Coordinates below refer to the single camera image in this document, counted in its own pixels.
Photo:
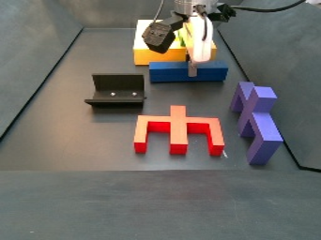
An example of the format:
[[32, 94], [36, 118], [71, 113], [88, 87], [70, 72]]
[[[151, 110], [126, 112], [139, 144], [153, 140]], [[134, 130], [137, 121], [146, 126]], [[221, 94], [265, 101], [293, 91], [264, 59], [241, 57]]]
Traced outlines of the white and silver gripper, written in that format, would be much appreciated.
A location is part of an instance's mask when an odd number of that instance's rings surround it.
[[211, 60], [213, 24], [209, 15], [217, 10], [218, 0], [174, 0], [174, 12], [186, 17], [179, 30], [190, 61], [189, 77], [197, 77], [197, 65]]

